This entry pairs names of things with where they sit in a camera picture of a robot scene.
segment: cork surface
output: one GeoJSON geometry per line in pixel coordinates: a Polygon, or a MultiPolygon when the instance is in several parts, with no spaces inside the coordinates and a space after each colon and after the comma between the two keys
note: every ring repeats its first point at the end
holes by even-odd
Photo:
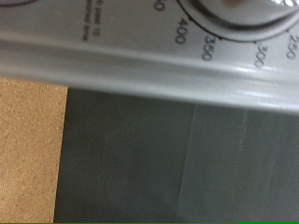
{"type": "Polygon", "coordinates": [[[52,222],[66,87],[0,79],[0,222],[52,222]]]}

